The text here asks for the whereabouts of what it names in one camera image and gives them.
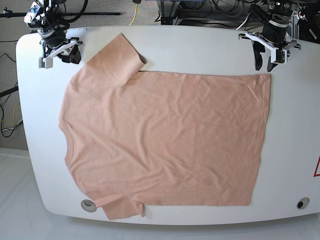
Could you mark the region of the red triangle sticker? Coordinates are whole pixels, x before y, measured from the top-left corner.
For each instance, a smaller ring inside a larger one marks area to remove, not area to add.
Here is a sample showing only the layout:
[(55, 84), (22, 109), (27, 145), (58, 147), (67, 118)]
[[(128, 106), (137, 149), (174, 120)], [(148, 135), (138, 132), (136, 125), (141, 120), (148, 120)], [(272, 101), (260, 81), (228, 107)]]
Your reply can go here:
[(318, 158), (317, 165), (313, 174), (314, 177), (320, 176), (320, 157)]

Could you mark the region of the aluminium frame stand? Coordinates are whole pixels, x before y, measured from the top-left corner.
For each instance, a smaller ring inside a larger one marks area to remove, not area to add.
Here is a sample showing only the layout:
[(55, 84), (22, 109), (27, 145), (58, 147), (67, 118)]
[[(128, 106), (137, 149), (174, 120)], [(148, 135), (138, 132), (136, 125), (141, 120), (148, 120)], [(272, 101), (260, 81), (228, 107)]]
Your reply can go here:
[[(255, 1), (262, 10), (267, 11), (267, 0), (157, 0), (158, 16), (155, 23), (161, 25), (179, 25), (186, 21), (191, 25), (217, 26), (235, 30), (257, 30), (263, 25), (251, 16), (245, 21), (250, 6)], [(300, 34), (299, 17), (301, 8), (296, 0), (296, 10), (290, 20), (287, 35), (298, 39)]]

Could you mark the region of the black tripod stand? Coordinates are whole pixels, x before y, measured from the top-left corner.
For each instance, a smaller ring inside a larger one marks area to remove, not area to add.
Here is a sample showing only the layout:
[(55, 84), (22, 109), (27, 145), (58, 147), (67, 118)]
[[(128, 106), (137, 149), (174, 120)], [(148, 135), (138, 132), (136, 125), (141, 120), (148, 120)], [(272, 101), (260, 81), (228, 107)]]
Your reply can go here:
[(88, 1), (84, 1), (80, 12), (67, 12), (64, 0), (35, 0), (27, 12), (13, 12), (7, 8), (0, 14), (1, 18), (20, 18), (32, 33), (39, 31), (65, 32), (70, 24), (82, 16), (120, 16), (120, 12), (86, 12)]

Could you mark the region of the peach pink T-shirt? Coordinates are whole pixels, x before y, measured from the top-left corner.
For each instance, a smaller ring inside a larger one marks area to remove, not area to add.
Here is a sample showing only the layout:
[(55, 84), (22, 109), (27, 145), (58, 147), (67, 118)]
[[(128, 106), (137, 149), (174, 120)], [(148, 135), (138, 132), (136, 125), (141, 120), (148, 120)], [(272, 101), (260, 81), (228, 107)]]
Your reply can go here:
[(109, 220), (153, 206), (247, 206), (271, 75), (144, 71), (119, 34), (69, 81), (58, 126), (65, 164)]

